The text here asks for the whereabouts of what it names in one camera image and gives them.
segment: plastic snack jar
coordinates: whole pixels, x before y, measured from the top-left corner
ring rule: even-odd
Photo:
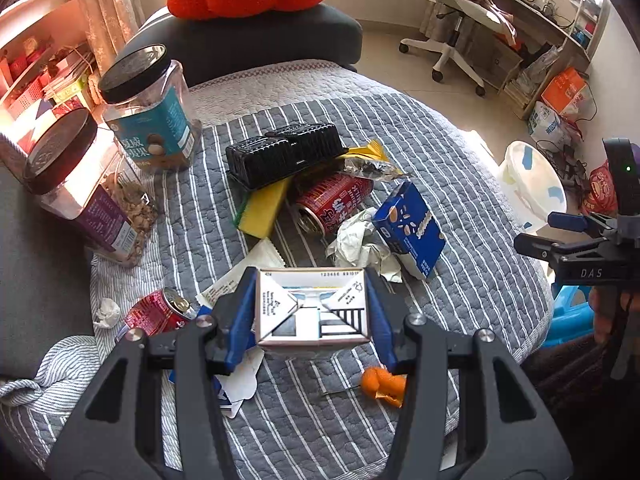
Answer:
[[[158,213],[107,127],[89,110],[60,117],[34,145],[24,171],[38,204],[73,222],[95,252],[126,267],[142,256]]]
[[[107,102],[102,114],[127,155],[149,172],[181,170],[193,161],[202,134],[182,65],[161,44],[115,63],[98,83]]]

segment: blue label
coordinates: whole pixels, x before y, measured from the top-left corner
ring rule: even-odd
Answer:
[[[190,124],[174,88],[151,110],[106,123],[127,155],[137,162],[180,152],[189,156],[193,149]]]
[[[446,242],[413,183],[405,181],[396,187],[372,222],[392,252],[411,254],[420,272],[428,277]]]

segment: blue carton box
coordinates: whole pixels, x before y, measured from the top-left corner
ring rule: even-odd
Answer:
[[[373,225],[406,270],[425,280],[446,240],[413,182],[393,190],[374,215]]]

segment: blue plastic stool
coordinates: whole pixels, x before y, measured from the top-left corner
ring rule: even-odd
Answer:
[[[572,339],[593,332],[593,310],[589,303],[571,306],[574,295],[581,290],[585,298],[589,297],[590,286],[565,285],[560,289],[554,301],[554,317],[543,347],[566,343]]]

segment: white cardboard box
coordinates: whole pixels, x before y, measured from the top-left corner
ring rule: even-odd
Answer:
[[[258,345],[286,356],[317,356],[317,351],[369,342],[364,279],[364,271],[354,267],[261,269],[255,301]]]

